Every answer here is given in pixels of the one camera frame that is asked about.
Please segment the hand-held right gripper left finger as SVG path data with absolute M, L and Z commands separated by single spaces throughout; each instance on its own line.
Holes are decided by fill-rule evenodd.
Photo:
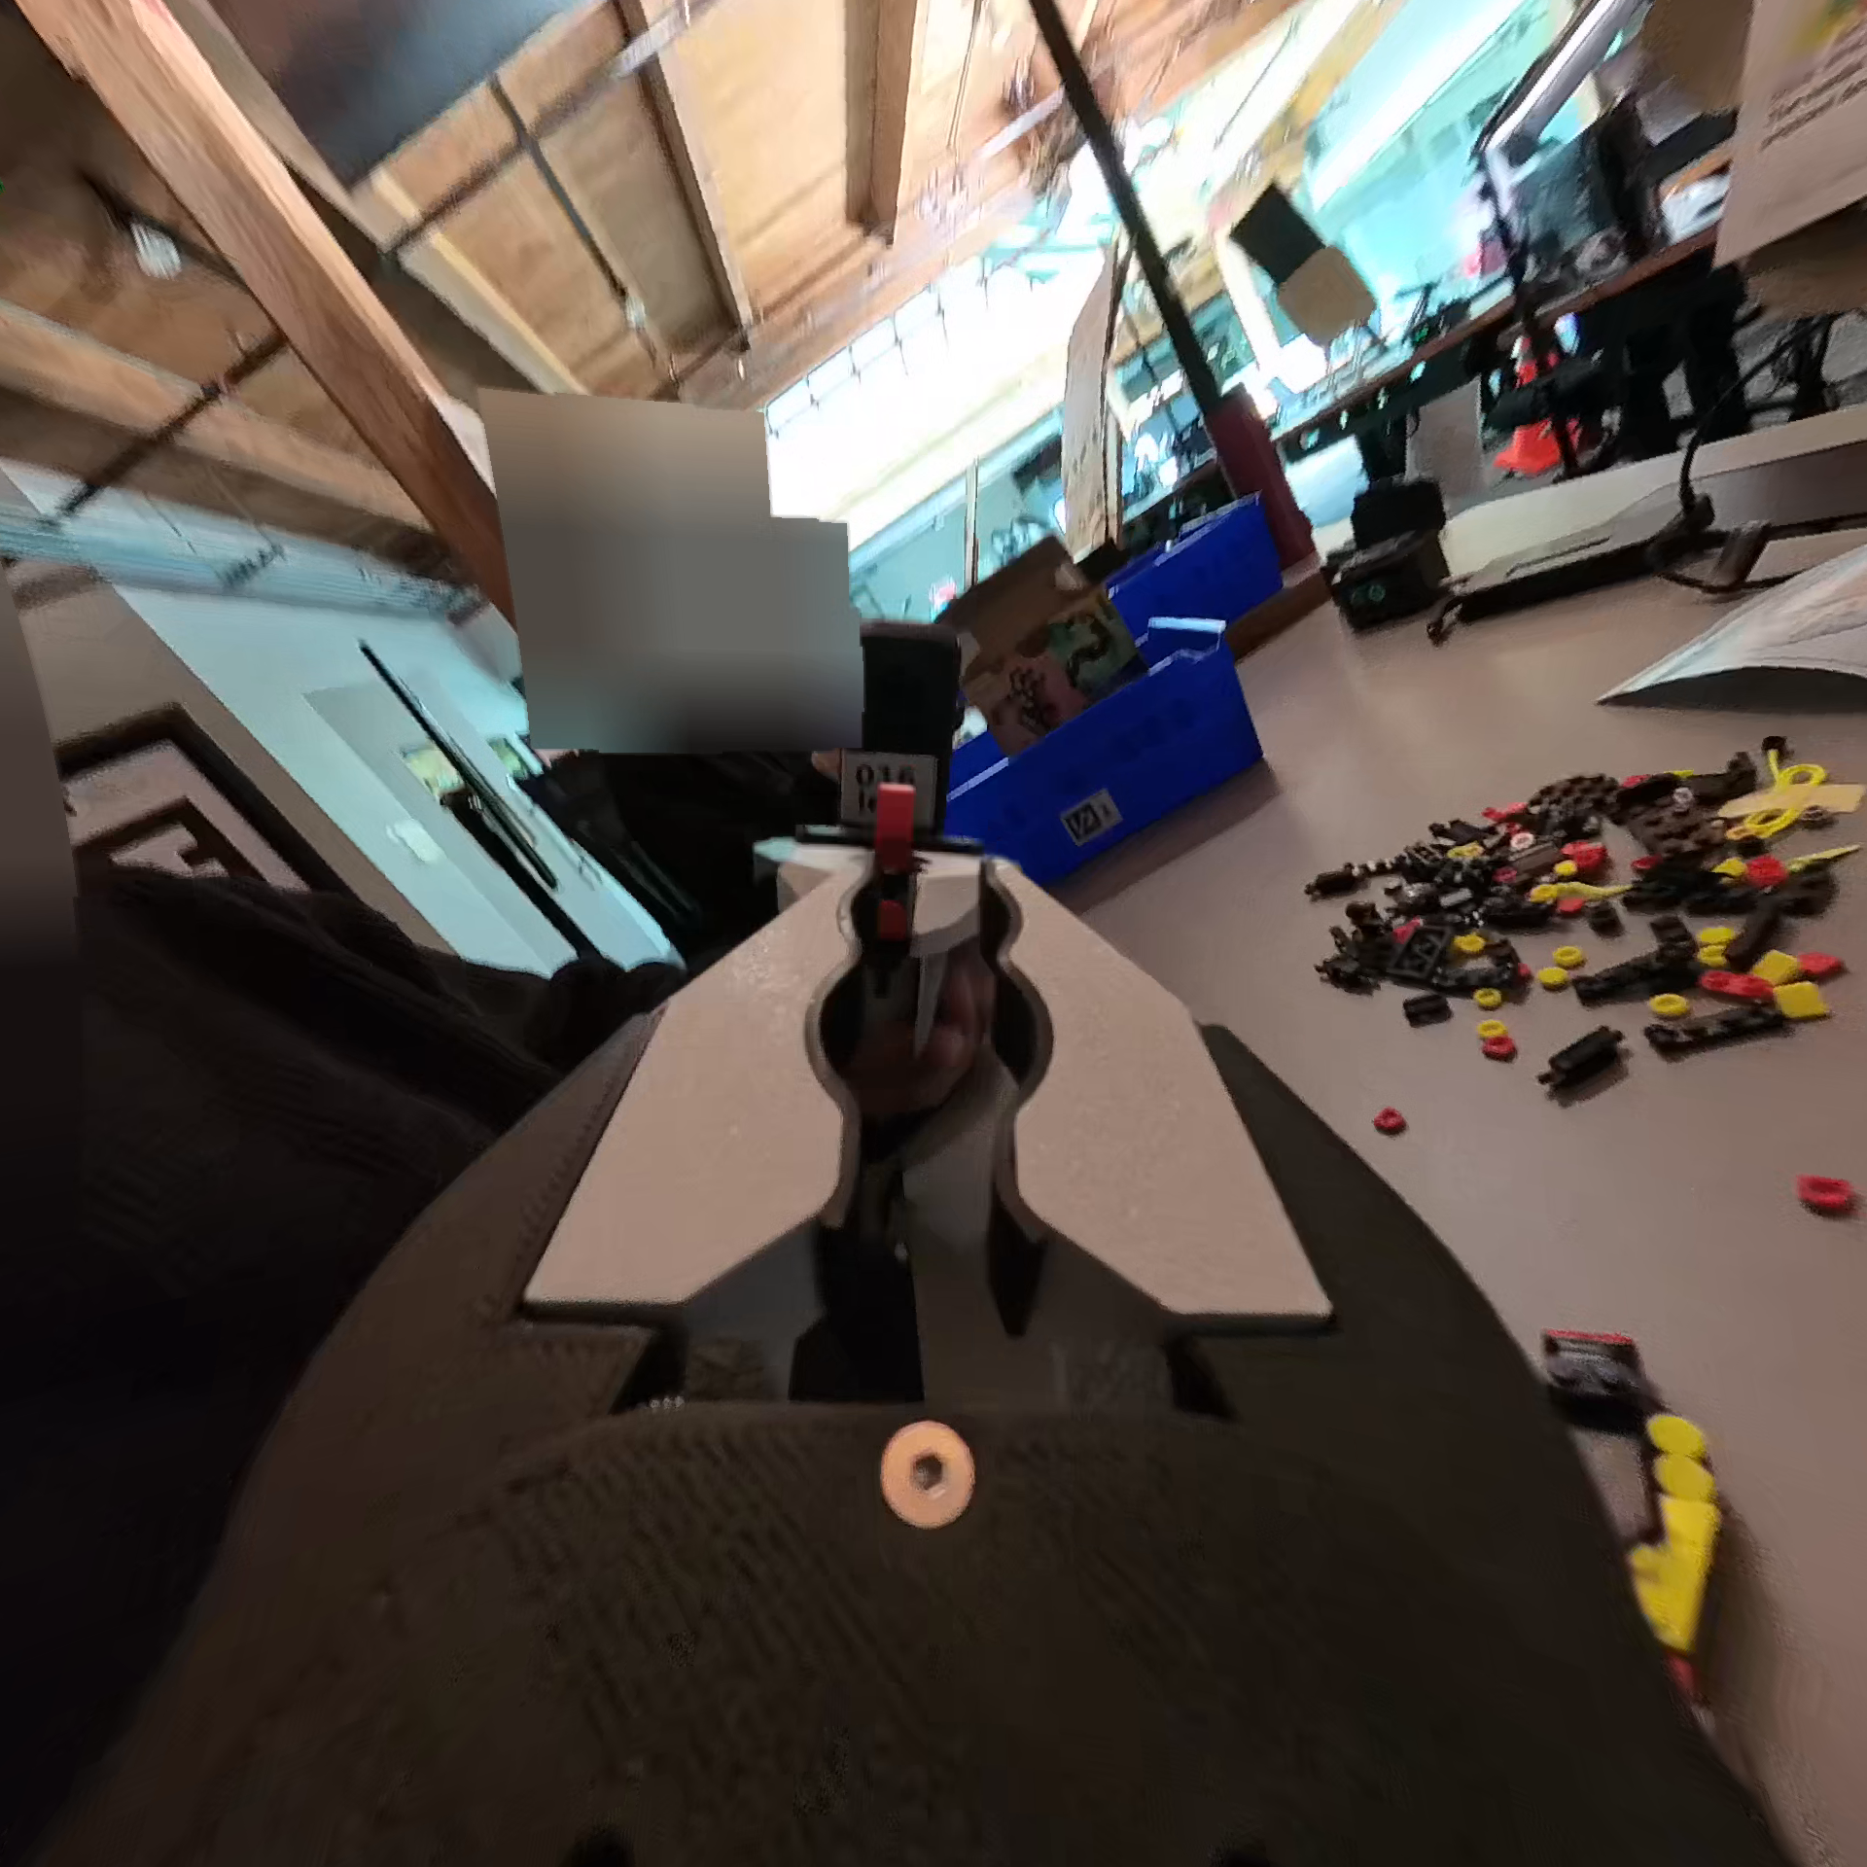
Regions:
M 809 895 L 673 992 L 526 1288 L 541 1321 L 642 1321 L 750 1355 L 776 1399 L 840 1399 L 824 1238 L 851 1223 L 851 1058 L 874 975 L 840 903 Z

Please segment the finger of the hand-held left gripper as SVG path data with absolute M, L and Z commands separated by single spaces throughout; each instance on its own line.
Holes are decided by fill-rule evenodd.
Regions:
M 996 861 L 985 854 L 925 854 L 909 901 L 909 957 L 954 957 L 979 941 L 985 883 Z
M 830 903 L 851 901 L 874 879 L 874 849 L 858 844 L 779 844 L 770 861 L 776 912 L 796 912 L 809 895 Z

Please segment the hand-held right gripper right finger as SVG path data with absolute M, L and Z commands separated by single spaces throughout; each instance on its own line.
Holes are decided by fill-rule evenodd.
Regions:
M 996 1197 L 1171 1334 L 1326 1327 L 1333 1299 L 1194 1013 L 1008 861 L 999 1007 L 1026 1007 L 1033 1067 L 999 1128 Z

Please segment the pile of lego pieces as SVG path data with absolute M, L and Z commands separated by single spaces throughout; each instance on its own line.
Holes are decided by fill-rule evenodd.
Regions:
M 1537 1085 L 1568 1104 L 1629 1038 L 1688 1063 L 1827 1021 L 1850 959 L 1816 936 L 1853 866 L 1864 785 L 1777 734 L 1720 766 L 1581 771 L 1306 879 L 1333 912 L 1314 975 L 1398 992 L 1410 1031 L 1467 1013 L 1493 1063 L 1523 1054 L 1527 999 L 1564 999 L 1585 1031 Z

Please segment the yellow black lego car model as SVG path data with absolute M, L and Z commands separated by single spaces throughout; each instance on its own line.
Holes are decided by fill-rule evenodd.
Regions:
M 1546 1327 L 1537 1355 L 1668 1674 L 1708 1723 L 1701 1642 L 1723 1546 L 1708 1434 L 1664 1404 L 1626 1334 Z

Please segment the lego instruction booklet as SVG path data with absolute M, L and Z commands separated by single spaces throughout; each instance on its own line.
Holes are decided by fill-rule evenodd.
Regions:
M 1743 600 L 1723 621 L 1605 688 L 1597 704 L 1654 704 L 1673 691 L 1743 672 L 1867 676 L 1867 548 Z

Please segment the open printed cardboard box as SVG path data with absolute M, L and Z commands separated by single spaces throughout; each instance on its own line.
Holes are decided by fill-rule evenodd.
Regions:
M 961 646 L 961 703 L 1003 758 L 1021 758 L 1154 672 L 1103 578 L 1052 533 L 941 613 Z

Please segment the tall cardboard panel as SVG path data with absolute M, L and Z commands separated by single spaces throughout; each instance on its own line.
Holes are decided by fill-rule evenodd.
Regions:
M 1126 306 L 1126 240 L 1103 249 L 1098 282 L 1062 342 L 1060 474 L 1062 548 L 1083 561 L 1126 530 L 1126 438 L 1110 415 L 1110 342 Z

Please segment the black door bar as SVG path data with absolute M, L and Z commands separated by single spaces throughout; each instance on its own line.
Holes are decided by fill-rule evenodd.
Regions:
M 477 812 L 504 829 L 504 838 L 516 849 L 516 861 L 547 888 L 559 893 L 559 872 L 536 844 L 532 827 L 516 815 L 507 802 L 507 790 L 498 790 L 466 751 L 458 742 L 434 719 L 434 712 L 392 672 L 392 663 L 356 641 L 361 660 L 377 667 L 377 676 L 397 691 L 397 703 L 407 712 L 407 719 L 436 742 L 436 751 L 449 763 L 458 776 L 458 790 L 477 797 Z

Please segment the black support pole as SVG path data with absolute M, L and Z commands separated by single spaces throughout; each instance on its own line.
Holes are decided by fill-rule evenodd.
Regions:
M 1280 453 L 1279 453 L 1259 408 L 1246 393 L 1220 388 L 1220 380 L 1215 380 L 1215 372 L 1211 372 L 1211 360 L 1203 353 L 1203 339 L 1199 339 L 1199 329 L 1194 329 L 1194 322 L 1190 322 L 1190 310 L 1181 301 L 1181 289 L 1171 280 L 1171 263 L 1164 263 L 1164 254 L 1158 246 L 1158 229 L 1148 222 L 1148 210 L 1145 210 L 1145 198 L 1133 188 L 1118 134 L 1110 130 L 1110 116 L 1106 116 L 1106 108 L 1098 97 L 1098 85 L 1090 85 L 1088 66 L 1083 66 L 1083 50 L 1080 50 L 1060 5 L 1053 0 L 1033 0 L 1033 16 L 1035 16 L 1035 30 L 1042 30 L 1042 42 L 1052 50 L 1052 66 L 1060 73 L 1060 90 L 1062 90 L 1062 97 L 1069 97 L 1069 108 L 1074 108 L 1074 116 L 1083 127 L 1083 141 L 1088 141 L 1088 146 L 1090 146 L 1090 159 L 1103 165 L 1103 179 L 1106 179 L 1110 203 L 1116 203 L 1116 220 L 1126 222 L 1126 236 L 1133 246 L 1133 259 L 1138 259 L 1138 268 L 1148 280 L 1148 292 L 1158 301 L 1158 315 L 1161 315 L 1161 329 L 1164 329 L 1171 353 L 1181 360 L 1181 374 L 1183 374 L 1183 383 L 1190 383 L 1190 393 L 1194 393 L 1194 404 L 1203 415 L 1203 430 L 1210 430 L 1210 440 L 1215 452 L 1220 476 L 1227 476 L 1227 485 L 1237 495 L 1259 502 L 1280 573 L 1298 573 L 1301 561 L 1314 559 L 1314 530 L 1309 530 L 1309 519 L 1306 519 L 1306 511 L 1301 511 L 1301 502 L 1298 502 L 1298 494 L 1285 484 Z

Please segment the small black device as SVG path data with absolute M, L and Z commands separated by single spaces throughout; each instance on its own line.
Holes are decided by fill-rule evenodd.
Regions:
M 1326 559 L 1326 584 L 1354 629 L 1431 613 L 1444 600 L 1441 476 L 1378 476 L 1354 502 L 1354 540 Z

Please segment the framed black white poster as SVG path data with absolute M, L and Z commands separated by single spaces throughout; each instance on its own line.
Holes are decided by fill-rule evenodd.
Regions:
M 325 854 L 182 704 L 60 740 L 57 771 L 80 866 L 343 893 Z

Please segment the closed grey laptop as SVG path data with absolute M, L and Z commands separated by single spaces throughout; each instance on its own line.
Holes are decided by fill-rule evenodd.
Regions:
M 1641 460 L 1460 515 L 1444 621 L 1611 590 L 1657 564 L 1688 573 L 1743 530 L 1767 542 L 1864 530 L 1864 511 L 1864 408 Z

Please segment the grey ceiling panel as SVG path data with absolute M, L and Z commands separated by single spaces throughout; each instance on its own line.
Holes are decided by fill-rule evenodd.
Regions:
M 377 171 L 573 9 L 573 0 L 212 5 L 289 122 L 343 186 Z

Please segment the cardboard box with paper label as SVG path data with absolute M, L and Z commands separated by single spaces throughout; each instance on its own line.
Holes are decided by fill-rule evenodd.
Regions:
M 1774 315 L 1867 306 L 1867 9 L 1762 0 L 1713 259 Z

